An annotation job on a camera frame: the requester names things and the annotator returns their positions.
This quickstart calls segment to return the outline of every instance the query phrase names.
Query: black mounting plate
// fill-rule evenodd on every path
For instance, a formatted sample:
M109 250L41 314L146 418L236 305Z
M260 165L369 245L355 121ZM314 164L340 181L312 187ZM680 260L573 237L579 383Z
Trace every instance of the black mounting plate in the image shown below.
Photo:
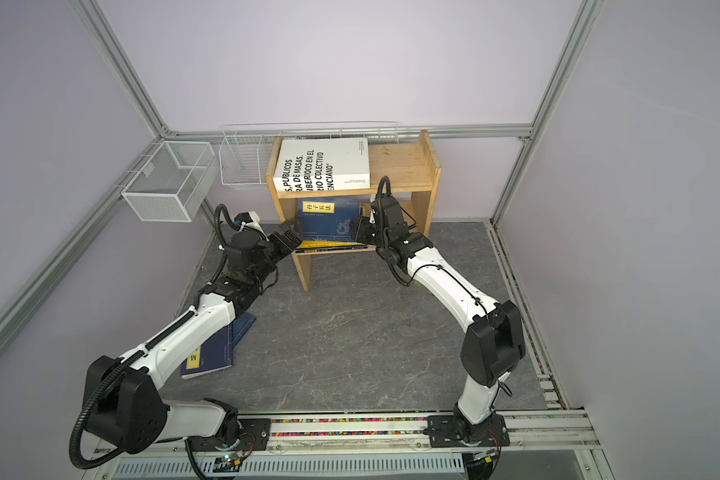
M454 423L454 416L452 415L430 415L427 417L427 427L442 433L447 436L454 437L456 431L456 425ZM502 447L509 446L509 434L507 433L507 424L504 422L504 418L498 413L493 414L490 417L488 424L488 430L494 434L494 437L498 440ZM432 448L441 447L463 447L458 440L451 440L446 436L431 432L429 434L429 445ZM494 438L490 434L486 433L485 438L478 445L480 447L492 447L494 446Z
M242 430L240 430L240 443L237 444L232 450L243 450L248 452L251 447L251 436L253 436L255 443L253 450L266 450L266 444L269 441L269 427L272 425L272 420L269 418L238 418ZM190 447L193 452L223 452L216 450L209 442L202 437L194 437L191 440Z

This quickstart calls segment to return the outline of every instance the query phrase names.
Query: wooden shelf leg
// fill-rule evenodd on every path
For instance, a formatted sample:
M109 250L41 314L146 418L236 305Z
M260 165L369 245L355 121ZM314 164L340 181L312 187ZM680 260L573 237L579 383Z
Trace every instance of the wooden shelf leg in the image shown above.
M293 255L293 263L296 264L298 278L302 281L305 292L309 292L309 275L312 271L312 255Z

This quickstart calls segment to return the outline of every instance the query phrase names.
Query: yellow title label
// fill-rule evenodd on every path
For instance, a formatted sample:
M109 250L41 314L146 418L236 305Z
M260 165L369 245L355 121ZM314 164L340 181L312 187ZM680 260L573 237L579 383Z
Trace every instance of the yellow title label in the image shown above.
M327 202L304 202L305 212L319 212L321 214L332 214L334 204Z
M192 352L190 356L186 358L186 369L199 369L200 368L200 347Z

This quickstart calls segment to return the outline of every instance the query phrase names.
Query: robotic arm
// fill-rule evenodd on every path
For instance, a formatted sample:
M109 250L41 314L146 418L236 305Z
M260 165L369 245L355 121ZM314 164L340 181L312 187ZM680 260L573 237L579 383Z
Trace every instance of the robotic arm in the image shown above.
M389 180L383 178L372 206L373 219L359 217L353 224L356 241L375 245L399 283L420 282L459 321L465 333L461 362L467 381L452 423L428 433L477 445L488 434L492 420L499 417L493 407L498 390L509 393L503 381L525 355L518 309L511 302L499 304L480 292L443 259L426 236L410 232L402 208L390 192ZM221 214L238 231L229 243L221 233ZM301 239L286 224L281 225L282 232L265 235L253 212L239 214L232 221L223 205L216 208L215 228L224 255L211 282L197 292L194 304L151 339L117 359L102 356L88 368L83 408L70 436L74 466L95 468L122 452L138 453L154 442L182 438L186 438L189 451L189 437L204 437L209 445L229 450L245 435L236 408L210 398L166 401L158 390L189 354L277 282L277 263L293 252ZM225 266L228 271L222 275ZM275 282L264 286L273 272ZM117 448L94 460L83 458L83 430Z

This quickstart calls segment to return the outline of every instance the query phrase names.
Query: wire basket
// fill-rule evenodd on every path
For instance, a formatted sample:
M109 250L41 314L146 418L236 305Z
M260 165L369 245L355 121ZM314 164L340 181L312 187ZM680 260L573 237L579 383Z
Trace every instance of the wire basket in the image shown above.
M219 174L209 142L164 140L123 189L145 222L191 222Z
M266 168L275 138L367 138L370 144L398 143L395 122L225 125L219 149L221 182L233 189L266 188Z

